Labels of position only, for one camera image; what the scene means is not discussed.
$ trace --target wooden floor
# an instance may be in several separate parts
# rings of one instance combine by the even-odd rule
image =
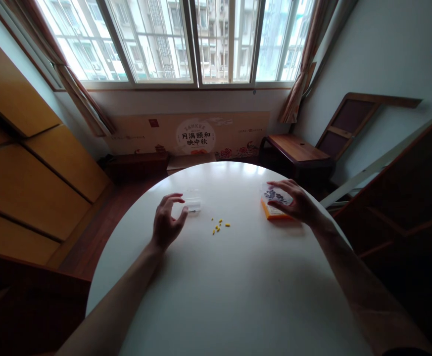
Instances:
[[[155,176],[116,186],[62,262],[59,271],[92,280],[103,248],[118,222],[138,198],[165,177],[166,175]]]

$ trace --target hand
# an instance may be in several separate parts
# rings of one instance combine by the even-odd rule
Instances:
[[[275,200],[269,201],[268,205],[279,209],[294,219],[300,220],[312,229],[331,228],[333,225],[294,180],[270,181],[267,184],[286,191],[293,198],[290,205],[285,205]]]
[[[161,248],[163,252],[176,240],[188,216],[188,207],[185,206],[177,220],[171,217],[173,204],[185,202],[181,197],[180,193],[165,195],[156,208],[151,244]]]

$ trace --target window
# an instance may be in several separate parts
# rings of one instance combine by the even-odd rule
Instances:
[[[216,21],[209,20],[209,36],[214,37],[216,35]]]
[[[105,50],[112,61],[119,61],[118,52],[112,42],[104,42]]]
[[[272,0],[265,6],[256,80],[294,81],[301,65],[315,0],[301,1],[289,28],[290,0]]]
[[[102,21],[103,22],[103,17],[102,14],[100,13],[100,9],[98,8],[97,2],[96,1],[89,1],[87,3],[87,5],[89,6],[89,11],[91,12],[91,16],[95,21]]]
[[[265,0],[262,17],[258,0],[37,0],[77,77],[97,89],[289,86],[314,3]]]
[[[114,3],[114,5],[115,5],[115,11],[117,12],[118,21],[122,25],[127,25],[129,21],[128,21],[128,15],[127,15],[127,10],[125,9],[125,5],[120,2],[116,2]]]
[[[138,62],[141,61],[142,58],[140,57],[140,54],[138,53],[138,49],[136,45],[131,45],[130,46],[130,52],[132,54],[132,58],[134,62]]]
[[[178,29],[183,26],[181,14],[176,8],[171,9],[171,17],[173,18],[173,26],[175,29]]]

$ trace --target window pane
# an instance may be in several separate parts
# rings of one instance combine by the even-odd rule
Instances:
[[[110,0],[112,16],[139,83],[192,83],[179,0]]]
[[[287,56],[284,60],[284,69],[281,77],[283,81],[294,81],[300,73],[301,55],[303,54],[306,37],[308,36],[314,3],[314,0],[303,0],[299,2],[295,24],[288,45]]]
[[[233,61],[233,82],[248,83],[257,22],[257,0],[235,0],[234,53],[229,53],[229,1],[193,0],[196,7],[201,74],[204,84],[229,83],[229,62]]]
[[[300,0],[294,16],[293,28],[287,26],[290,6],[297,3],[291,0],[267,0],[265,2],[264,21],[260,40],[257,81],[294,81],[298,76],[301,56],[310,25],[311,13],[315,0]],[[287,54],[281,58],[284,40],[287,43]]]
[[[79,80],[127,81],[96,0],[37,2]]]

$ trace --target red flower illustration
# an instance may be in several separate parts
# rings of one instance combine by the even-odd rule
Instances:
[[[221,152],[219,152],[219,155],[222,158],[231,158],[232,157],[232,150],[230,148],[226,148],[221,150]]]

